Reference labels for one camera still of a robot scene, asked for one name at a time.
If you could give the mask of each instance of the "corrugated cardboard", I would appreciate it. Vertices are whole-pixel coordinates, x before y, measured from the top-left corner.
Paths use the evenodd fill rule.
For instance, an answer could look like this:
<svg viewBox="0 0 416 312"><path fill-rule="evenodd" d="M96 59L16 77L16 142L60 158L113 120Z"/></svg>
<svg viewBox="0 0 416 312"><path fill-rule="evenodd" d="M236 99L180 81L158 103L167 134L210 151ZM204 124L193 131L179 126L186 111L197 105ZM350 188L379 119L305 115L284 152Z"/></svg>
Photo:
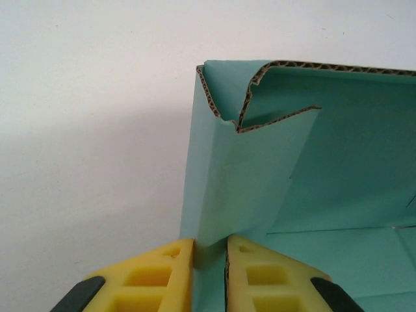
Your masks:
<svg viewBox="0 0 416 312"><path fill-rule="evenodd" d="M332 276L365 311L416 311L416 73L289 61L197 67L182 237L195 311L224 310L240 233Z"/></svg>

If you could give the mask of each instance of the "cardboard edge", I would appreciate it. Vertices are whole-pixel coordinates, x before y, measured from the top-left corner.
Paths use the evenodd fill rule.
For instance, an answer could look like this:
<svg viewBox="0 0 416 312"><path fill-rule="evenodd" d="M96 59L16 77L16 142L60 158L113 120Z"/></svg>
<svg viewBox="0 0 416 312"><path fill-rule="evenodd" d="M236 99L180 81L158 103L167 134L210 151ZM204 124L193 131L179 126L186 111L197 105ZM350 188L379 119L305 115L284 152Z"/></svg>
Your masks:
<svg viewBox="0 0 416 312"><path fill-rule="evenodd" d="M326 64L326 63L315 63L315 62L302 62L302 61L292 61L292 60L274 60L272 62L269 62L259 68L257 73L253 76L253 78L250 79L250 82L247 86L246 91L246 98L244 100L244 103L242 105L242 109L240 111L239 120L236 122L235 120L232 120L231 122L234 123L236 127L237 133L246 133L248 131L253 131L268 125L272 125L276 122L280 122L284 119L290 118L292 116L295 116L297 114L301 114L306 111L310 111L311 109L320 109L318 106L310 106L306 107L304 109L297 110L295 112L292 112L288 115L282 116L278 119L272 120L270 122L261 124L261 125L253 125L247 128L244 128L242 126L242 123L244 121L244 116L246 114L248 105L250 104L252 100L252 91L251 87L252 85L258 86L261 82L261 79L265 76L266 72L271 68L307 68L311 70L327 70L327 71L333 71L333 72L351 72L351 73L369 73L369 74L381 74L381 75L401 75L401 76L410 76L410 77L416 77L416 71L411 70L393 70L388 68L374 68L374 67L363 67L363 66L347 66L347 65L338 65L338 64ZM203 76L202 72L203 65L199 65L196 67L196 72L198 73L203 91L205 92L205 96L207 97L208 105L213 114L217 118L221 118L220 111L217 109L213 97L211 96L211 93L208 88L207 81L205 80L205 77Z"/></svg>

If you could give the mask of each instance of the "cardboard box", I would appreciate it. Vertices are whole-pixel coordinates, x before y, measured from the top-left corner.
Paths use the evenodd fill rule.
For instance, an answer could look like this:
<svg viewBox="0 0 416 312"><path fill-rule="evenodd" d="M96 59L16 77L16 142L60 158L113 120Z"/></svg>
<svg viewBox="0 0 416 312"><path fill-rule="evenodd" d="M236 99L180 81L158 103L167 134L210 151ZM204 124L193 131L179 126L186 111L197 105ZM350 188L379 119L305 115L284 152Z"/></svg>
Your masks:
<svg viewBox="0 0 416 312"><path fill-rule="evenodd" d="M328 273L366 312L416 311L416 72L197 67L182 237L194 311L224 311L239 233Z"/></svg>

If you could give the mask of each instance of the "white wall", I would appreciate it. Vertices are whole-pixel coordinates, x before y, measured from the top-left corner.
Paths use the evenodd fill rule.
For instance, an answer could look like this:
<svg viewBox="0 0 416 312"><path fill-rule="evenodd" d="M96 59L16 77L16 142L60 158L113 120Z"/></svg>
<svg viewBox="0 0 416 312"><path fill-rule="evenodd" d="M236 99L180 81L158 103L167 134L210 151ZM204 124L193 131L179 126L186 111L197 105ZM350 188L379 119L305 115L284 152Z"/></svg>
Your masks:
<svg viewBox="0 0 416 312"><path fill-rule="evenodd" d="M2 312L49 311L177 238L205 59L416 70L414 0L17 2L0 4Z"/></svg>

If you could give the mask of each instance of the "yellow plastic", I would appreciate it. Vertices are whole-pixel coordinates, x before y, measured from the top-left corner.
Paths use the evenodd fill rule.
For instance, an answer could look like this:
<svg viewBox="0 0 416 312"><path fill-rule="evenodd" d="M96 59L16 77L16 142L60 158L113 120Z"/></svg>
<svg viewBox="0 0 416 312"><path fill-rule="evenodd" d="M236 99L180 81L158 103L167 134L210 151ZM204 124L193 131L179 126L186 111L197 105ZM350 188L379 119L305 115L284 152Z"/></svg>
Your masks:
<svg viewBox="0 0 416 312"><path fill-rule="evenodd" d="M332 312L310 281L325 273L236 235L227 249L227 312Z"/></svg>
<svg viewBox="0 0 416 312"><path fill-rule="evenodd" d="M191 312L193 245L177 240L91 274L106 282L83 312Z"/></svg>

